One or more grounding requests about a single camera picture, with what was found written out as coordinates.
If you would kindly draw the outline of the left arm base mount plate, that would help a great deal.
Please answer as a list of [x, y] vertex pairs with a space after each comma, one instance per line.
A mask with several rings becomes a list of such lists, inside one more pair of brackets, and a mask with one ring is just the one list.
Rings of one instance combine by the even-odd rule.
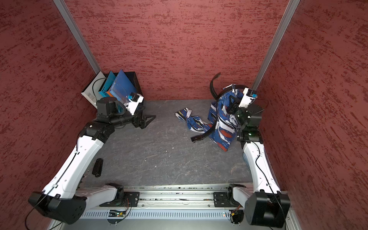
[[110, 207], [137, 207], [140, 199], [140, 192], [121, 192], [115, 199], [109, 202]]

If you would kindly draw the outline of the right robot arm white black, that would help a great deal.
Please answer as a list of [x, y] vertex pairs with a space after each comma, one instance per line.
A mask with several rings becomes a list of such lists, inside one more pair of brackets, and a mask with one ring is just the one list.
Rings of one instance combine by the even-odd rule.
[[253, 180], [252, 193], [235, 186], [232, 189], [233, 199], [243, 207], [248, 224], [286, 229], [291, 202], [288, 195], [281, 192], [267, 160], [259, 131], [263, 109], [256, 104], [241, 107], [239, 103], [234, 103], [227, 112], [234, 115], [238, 123], [236, 138], [241, 143], [243, 158]]

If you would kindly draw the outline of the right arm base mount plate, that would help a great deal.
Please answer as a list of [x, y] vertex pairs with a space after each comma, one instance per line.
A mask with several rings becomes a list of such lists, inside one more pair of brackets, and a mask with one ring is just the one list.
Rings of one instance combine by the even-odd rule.
[[242, 208], [242, 205], [233, 198], [232, 192], [214, 192], [213, 199], [216, 208]]

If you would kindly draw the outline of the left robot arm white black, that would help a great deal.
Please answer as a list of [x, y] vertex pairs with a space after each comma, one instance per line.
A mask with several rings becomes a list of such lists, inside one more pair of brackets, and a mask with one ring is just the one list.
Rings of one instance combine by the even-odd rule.
[[96, 118], [80, 131], [63, 166], [41, 192], [33, 192], [29, 197], [32, 209], [44, 217], [73, 224], [84, 212], [105, 203], [116, 201], [132, 207], [123, 186], [109, 183], [96, 189], [80, 189], [79, 185], [93, 158], [117, 128], [132, 124], [144, 129], [156, 118], [143, 114], [143, 100], [137, 93], [127, 96], [125, 103], [115, 97], [98, 100]]

